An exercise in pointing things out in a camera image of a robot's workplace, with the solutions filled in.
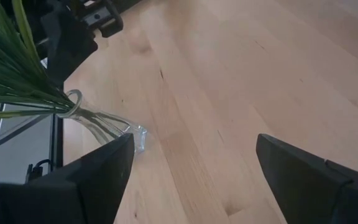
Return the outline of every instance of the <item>green plant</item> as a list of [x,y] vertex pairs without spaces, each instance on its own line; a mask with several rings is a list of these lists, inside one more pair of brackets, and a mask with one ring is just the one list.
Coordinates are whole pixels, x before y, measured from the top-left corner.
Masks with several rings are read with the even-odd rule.
[[22,0],[12,0],[12,5],[16,26],[0,3],[0,103],[33,109],[3,111],[0,118],[70,111],[74,103],[51,82],[40,63]]

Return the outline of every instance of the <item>glass vase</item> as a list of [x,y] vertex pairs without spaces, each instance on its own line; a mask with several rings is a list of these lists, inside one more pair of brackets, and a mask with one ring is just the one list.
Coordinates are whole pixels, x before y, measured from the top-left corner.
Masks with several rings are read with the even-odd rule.
[[58,114],[64,119],[72,119],[85,126],[101,144],[107,144],[125,133],[132,133],[135,141],[135,153],[144,151],[147,130],[125,118],[97,110],[84,100],[80,90],[66,93],[75,106],[64,114]]

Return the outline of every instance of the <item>grass leaves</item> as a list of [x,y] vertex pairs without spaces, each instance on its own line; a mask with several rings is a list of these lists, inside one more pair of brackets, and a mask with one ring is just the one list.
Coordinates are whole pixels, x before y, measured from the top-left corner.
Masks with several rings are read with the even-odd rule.
[[12,0],[17,31],[0,3],[0,103],[42,110],[5,111],[0,118],[66,113],[74,107],[40,63],[22,0]]

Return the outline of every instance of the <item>wooden floor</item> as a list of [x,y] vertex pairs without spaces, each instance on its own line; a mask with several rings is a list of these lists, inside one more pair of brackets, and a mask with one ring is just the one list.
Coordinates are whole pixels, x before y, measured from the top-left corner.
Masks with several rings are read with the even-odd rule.
[[[117,224],[285,223],[259,133],[358,170],[358,0],[144,0],[122,16],[65,83],[149,130]],[[66,163],[97,146],[65,125]]]

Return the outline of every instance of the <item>black metal frame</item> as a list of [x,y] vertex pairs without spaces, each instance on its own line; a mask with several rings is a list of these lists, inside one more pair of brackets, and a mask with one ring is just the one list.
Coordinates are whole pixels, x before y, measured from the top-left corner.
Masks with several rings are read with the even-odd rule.
[[[6,104],[1,103],[1,112],[5,110],[5,105]],[[23,125],[22,127],[18,128],[17,130],[13,131],[11,134],[8,134],[6,137],[0,139],[0,146],[47,117],[48,115],[40,115],[32,121],[28,122],[27,124]],[[55,114],[52,115],[50,128],[49,160],[51,161],[51,163],[48,166],[48,172],[52,172],[53,170],[63,166],[63,120]]]

